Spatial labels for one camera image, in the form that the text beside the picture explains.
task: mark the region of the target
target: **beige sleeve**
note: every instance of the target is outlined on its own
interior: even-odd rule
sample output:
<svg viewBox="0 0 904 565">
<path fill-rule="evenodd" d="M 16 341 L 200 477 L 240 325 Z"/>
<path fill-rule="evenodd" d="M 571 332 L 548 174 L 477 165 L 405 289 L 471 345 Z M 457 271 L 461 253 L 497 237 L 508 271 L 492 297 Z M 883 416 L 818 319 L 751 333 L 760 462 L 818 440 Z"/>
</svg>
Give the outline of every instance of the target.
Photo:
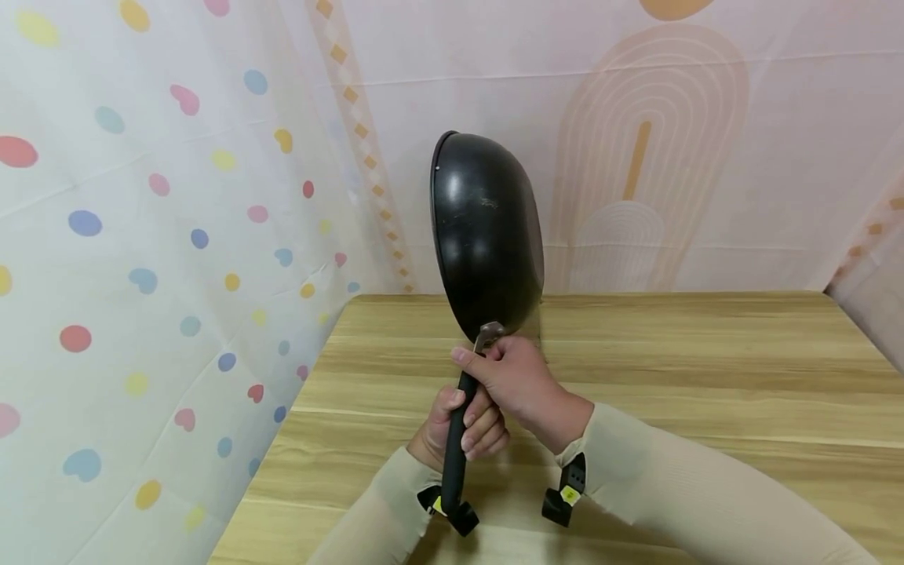
<svg viewBox="0 0 904 565">
<path fill-rule="evenodd" d="M 440 474 L 400 447 L 308 561 L 310 565 L 401 565 L 427 530 L 418 493 Z"/>
<path fill-rule="evenodd" d="M 804 499 L 751 466 L 597 404 L 556 457 L 587 460 L 587 494 L 705 563 L 877 563 Z"/>
</svg>

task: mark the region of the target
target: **black handle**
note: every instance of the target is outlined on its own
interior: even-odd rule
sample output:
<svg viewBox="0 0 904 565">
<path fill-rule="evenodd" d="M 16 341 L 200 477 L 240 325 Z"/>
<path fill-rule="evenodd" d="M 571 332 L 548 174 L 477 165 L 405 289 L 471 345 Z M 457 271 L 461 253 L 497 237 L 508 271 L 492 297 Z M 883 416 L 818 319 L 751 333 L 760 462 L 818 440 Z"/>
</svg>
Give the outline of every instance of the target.
<svg viewBox="0 0 904 565">
<path fill-rule="evenodd" d="M 449 435 L 446 438 L 446 459 L 443 462 L 443 484 L 439 491 L 439 504 L 448 516 L 455 514 L 461 503 L 461 491 L 465 485 L 465 452 L 461 448 L 461 437 L 465 435 L 465 410 L 477 394 L 477 379 L 461 372 L 458 388 L 465 392 L 465 402 L 452 411 Z"/>
</svg>

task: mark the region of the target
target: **wood grain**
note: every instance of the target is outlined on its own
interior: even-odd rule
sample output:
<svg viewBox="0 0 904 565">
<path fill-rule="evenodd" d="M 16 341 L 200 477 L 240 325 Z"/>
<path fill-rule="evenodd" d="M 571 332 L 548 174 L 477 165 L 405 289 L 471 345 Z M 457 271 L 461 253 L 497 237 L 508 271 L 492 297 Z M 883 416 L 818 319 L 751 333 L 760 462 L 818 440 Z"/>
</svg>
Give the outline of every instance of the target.
<svg viewBox="0 0 904 565">
<path fill-rule="evenodd" d="M 567 388 L 773 476 L 883 563 L 904 563 L 904 380 L 816 293 L 547 297 L 542 349 Z M 358 297 L 211 563 L 306 562 L 458 371 L 442 297 Z M 523 430 L 468 468 L 481 517 L 458 538 L 434 519 L 411 563 L 687 563 L 664 539 L 579 504 L 540 516 L 558 478 Z"/>
</svg>

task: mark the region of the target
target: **frying pan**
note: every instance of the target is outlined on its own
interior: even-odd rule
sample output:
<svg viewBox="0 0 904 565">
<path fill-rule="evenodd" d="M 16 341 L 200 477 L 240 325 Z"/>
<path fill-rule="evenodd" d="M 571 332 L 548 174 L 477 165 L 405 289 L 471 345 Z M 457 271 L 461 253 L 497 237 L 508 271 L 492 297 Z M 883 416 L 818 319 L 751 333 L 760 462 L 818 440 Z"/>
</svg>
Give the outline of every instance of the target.
<svg viewBox="0 0 904 565">
<path fill-rule="evenodd" d="M 437 142 L 430 167 L 430 205 L 439 273 L 452 314 L 482 351 L 512 334 L 532 314 L 543 290 L 543 248 L 531 181 L 504 147 L 485 137 L 449 131 Z M 456 526 L 470 513 L 461 503 L 465 481 L 465 410 L 477 381 L 461 373 L 465 403 L 452 413 L 440 490 L 440 506 Z"/>
</svg>

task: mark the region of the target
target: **white fabric backdrop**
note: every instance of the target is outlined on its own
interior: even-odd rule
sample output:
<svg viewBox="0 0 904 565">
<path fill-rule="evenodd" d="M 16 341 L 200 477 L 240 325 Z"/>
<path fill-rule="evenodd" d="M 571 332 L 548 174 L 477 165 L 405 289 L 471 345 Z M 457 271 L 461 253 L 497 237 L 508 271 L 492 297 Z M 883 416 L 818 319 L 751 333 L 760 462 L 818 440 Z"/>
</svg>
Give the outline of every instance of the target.
<svg viewBox="0 0 904 565">
<path fill-rule="evenodd" d="M 203 562 L 342 305 L 441 291 L 427 167 L 450 128 L 524 164 L 552 292 L 822 289 L 868 250 L 834 289 L 893 348 L 900 237 L 857 242 L 904 202 L 901 21 L 892 0 L 2 3 L 0 559 Z"/>
</svg>

